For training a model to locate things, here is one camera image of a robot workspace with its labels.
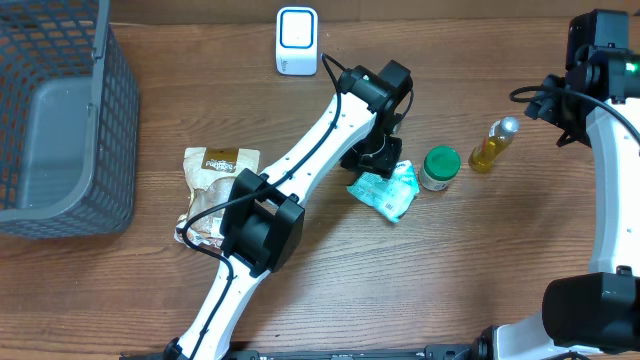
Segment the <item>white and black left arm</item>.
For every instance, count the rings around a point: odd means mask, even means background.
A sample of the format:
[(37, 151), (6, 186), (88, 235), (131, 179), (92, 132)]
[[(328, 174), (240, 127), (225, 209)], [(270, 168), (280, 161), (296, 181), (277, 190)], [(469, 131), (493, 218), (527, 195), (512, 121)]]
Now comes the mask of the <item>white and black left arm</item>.
[(172, 340), (165, 359), (221, 359), (259, 284), (279, 271), (297, 248), (305, 204), (335, 165), (388, 178), (402, 151), (393, 133), (396, 108), (413, 95), (410, 71), (390, 61), (374, 74), (362, 66), (331, 78), (336, 93), (320, 119), (281, 159), (261, 173), (240, 172), (227, 202), (186, 222), (191, 227), (223, 213), (218, 273), (196, 319)]

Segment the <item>green lid jar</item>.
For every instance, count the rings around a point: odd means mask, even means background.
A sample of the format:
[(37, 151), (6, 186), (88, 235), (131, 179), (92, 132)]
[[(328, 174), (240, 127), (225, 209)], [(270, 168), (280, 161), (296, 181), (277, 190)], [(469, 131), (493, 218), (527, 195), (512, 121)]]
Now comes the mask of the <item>green lid jar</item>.
[(424, 158), (418, 178), (429, 191), (446, 189), (461, 167), (458, 153), (449, 146), (436, 146)]

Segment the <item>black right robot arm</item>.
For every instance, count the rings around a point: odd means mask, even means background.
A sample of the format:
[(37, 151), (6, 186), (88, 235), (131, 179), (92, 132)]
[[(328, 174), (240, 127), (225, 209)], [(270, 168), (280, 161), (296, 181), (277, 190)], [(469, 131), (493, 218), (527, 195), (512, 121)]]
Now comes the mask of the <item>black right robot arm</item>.
[(586, 359), (639, 349), (639, 56), (629, 16), (594, 9), (570, 21), (566, 73), (512, 91), (525, 114), (591, 148), (596, 225), (588, 271), (552, 281), (540, 312), (492, 326), (469, 359)]

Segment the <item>brown snack bag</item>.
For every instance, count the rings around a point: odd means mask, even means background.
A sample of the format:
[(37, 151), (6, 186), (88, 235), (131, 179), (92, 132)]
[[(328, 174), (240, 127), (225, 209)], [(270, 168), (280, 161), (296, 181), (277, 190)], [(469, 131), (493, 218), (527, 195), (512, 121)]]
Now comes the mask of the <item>brown snack bag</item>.
[[(236, 177), (244, 169), (258, 170), (260, 151), (246, 148), (191, 147), (184, 152), (183, 170), (190, 190), (189, 206), (177, 220), (181, 229), (193, 216), (225, 203)], [(196, 221), (188, 230), (195, 245), (219, 248), (224, 240), (220, 225), (224, 209)]]

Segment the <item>teal snack packet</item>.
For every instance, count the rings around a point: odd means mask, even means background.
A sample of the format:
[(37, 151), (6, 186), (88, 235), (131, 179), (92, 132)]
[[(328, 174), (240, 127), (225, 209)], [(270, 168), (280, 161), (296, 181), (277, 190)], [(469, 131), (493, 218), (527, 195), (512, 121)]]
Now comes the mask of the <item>teal snack packet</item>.
[(390, 222), (398, 223), (420, 189), (413, 164), (404, 160), (396, 164), (389, 179), (364, 172), (347, 191)]

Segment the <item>yellow oil bottle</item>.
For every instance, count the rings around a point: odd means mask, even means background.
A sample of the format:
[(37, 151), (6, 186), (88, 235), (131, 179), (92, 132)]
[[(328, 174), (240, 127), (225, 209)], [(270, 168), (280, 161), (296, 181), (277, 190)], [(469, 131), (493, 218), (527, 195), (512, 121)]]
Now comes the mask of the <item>yellow oil bottle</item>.
[(519, 120), (515, 117), (505, 117), (494, 122), (483, 141), (471, 152), (468, 164), (480, 173), (487, 173), (493, 163), (514, 140), (520, 130)]

